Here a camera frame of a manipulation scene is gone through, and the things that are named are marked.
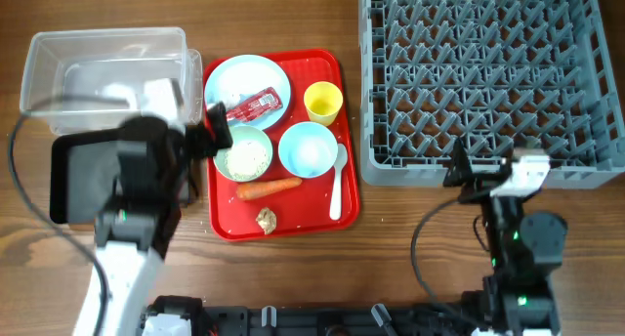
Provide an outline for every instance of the rice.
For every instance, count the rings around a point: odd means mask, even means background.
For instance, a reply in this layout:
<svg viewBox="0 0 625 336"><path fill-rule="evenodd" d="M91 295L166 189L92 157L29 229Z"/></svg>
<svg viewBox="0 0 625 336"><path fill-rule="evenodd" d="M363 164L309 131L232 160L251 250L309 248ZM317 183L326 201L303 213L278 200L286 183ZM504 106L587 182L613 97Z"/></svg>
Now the rice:
<svg viewBox="0 0 625 336"><path fill-rule="evenodd" d="M260 176L269 163L267 150L258 141L238 142L226 153L226 169L236 181L248 181Z"/></svg>

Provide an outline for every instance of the carrot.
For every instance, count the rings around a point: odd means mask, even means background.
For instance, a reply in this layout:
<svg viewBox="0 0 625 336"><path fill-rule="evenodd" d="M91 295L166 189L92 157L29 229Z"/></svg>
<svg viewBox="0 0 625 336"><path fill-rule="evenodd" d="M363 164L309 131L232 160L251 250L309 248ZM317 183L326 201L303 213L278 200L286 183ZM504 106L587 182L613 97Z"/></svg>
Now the carrot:
<svg viewBox="0 0 625 336"><path fill-rule="evenodd" d="M292 189L302 184L300 178L288 178L275 181L251 183L239 185L236 196L241 200L252 200L266 195L278 193L286 189Z"/></svg>

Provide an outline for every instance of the clear plastic container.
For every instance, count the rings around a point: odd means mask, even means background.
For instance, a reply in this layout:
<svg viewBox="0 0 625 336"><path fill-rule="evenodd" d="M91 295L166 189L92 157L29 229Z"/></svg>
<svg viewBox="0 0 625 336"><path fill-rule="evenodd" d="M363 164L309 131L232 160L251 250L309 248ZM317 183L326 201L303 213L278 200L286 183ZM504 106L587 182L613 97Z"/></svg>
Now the clear plastic container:
<svg viewBox="0 0 625 336"><path fill-rule="evenodd" d="M201 74L201 56L187 49L180 28L41 32L30 44L20 109L45 118L58 135L113 128L140 112L146 81L174 78L185 99L181 121L197 123L202 109ZM92 100L61 98L69 96Z"/></svg>

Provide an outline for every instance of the food crumb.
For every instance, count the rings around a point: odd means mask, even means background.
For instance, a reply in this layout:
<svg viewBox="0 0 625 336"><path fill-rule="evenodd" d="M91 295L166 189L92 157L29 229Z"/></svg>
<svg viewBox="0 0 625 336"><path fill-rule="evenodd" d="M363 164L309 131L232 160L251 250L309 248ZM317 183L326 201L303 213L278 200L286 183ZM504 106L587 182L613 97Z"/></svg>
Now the food crumb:
<svg viewBox="0 0 625 336"><path fill-rule="evenodd" d="M265 234L270 234L275 230L277 226L277 219L275 214L270 210L270 208L263 208L258 216L256 217L256 222L263 229Z"/></svg>

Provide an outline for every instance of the red wrapper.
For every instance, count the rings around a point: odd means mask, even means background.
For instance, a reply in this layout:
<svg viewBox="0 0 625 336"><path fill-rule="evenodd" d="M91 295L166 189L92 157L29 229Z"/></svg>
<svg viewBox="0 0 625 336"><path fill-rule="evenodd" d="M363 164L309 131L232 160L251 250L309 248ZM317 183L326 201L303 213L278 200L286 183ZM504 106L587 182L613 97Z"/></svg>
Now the red wrapper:
<svg viewBox="0 0 625 336"><path fill-rule="evenodd" d="M226 119L228 121L236 119L242 122L249 122L265 115L271 110L280 109L281 107L282 101L280 97L273 87L269 87L246 99L237 107L229 110L226 113Z"/></svg>

